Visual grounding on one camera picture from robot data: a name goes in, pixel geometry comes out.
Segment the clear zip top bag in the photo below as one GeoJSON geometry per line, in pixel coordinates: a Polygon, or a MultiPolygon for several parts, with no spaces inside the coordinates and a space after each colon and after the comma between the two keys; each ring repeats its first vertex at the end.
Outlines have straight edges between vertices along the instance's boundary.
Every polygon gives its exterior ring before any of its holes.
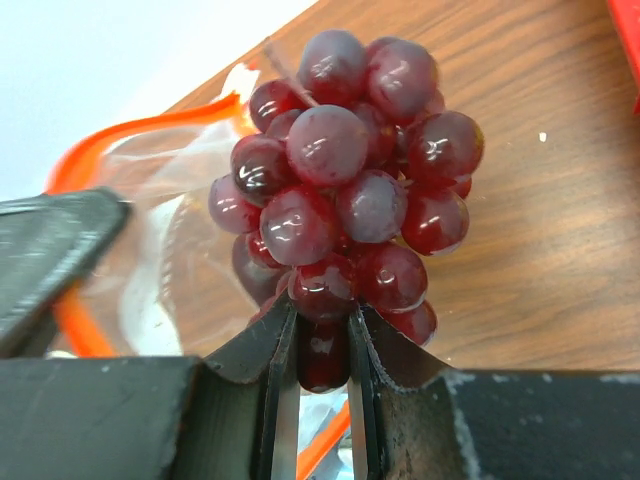
{"type": "Polygon", "coordinates": [[[210,218],[211,184],[235,143],[254,132],[248,100],[256,62],[238,64],[210,103],[125,122],[72,147],[53,168],[50,194],[104,187],[130,208],[126,227],[88,277],[54,307],[69,358],[224,353],[260,302],[210,218]]]}

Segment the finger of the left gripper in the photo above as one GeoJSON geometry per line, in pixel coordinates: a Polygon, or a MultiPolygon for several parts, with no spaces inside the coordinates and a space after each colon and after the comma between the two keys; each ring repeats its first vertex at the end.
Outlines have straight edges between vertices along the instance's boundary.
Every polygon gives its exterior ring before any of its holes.
{"type": "Polygon", "coordinates": [[[42,357],[53,305],[123,231],[128,202],[107,188],[1,203],[1,356],[42,357]]]}

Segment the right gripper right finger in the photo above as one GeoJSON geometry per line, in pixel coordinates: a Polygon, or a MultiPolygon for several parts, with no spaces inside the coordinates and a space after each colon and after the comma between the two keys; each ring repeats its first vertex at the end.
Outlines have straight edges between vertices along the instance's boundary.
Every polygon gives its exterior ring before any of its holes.
{"type": "Polygon", "coordinates": [[[635,371],[458,369],[365,308],[349,319],[359,479],[635,479],[635,371]]]}

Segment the purple grape bunch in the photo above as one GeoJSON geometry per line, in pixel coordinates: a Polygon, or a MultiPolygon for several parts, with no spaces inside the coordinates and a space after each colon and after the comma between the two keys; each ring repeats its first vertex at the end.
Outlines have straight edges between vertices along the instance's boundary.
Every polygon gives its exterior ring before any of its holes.
{"type": "Polygon", "coordinates": [[[396,36],[331,29],[295,74],[256,87],[209,213],[234,235],[233,270],[268,310],[298,319],[297,376],[312,393],[350,375],[348,318],[369,307],[417,345],[437,328],[424,260],[465,239],[484,154],[479,125],[446,107],[435,58],[396,36]]]}

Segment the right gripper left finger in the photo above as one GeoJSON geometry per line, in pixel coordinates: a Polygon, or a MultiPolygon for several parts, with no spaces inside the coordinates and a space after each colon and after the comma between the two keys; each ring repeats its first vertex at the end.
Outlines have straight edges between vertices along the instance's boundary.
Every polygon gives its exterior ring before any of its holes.
{"type": "Polygon", "coordinates": [[[299,390],[285,299],[206,358],[1,364],[5,479],[292,479],[299,390]]]}

